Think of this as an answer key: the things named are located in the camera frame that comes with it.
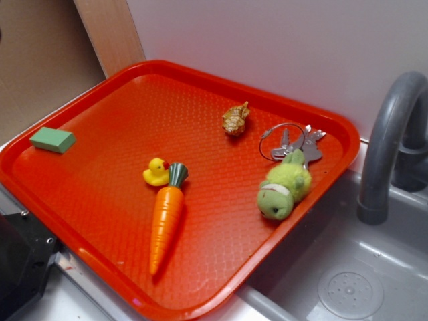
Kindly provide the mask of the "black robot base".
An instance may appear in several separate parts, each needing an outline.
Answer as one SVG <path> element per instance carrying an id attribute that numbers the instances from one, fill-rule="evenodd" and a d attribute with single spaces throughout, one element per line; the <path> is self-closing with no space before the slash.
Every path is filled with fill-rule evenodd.
<path id="1" fill-rule="evenodd" d="M 33 214 L 1 216 L 1 319 L 39 301 L 58 252 L 57 237 Z"/>

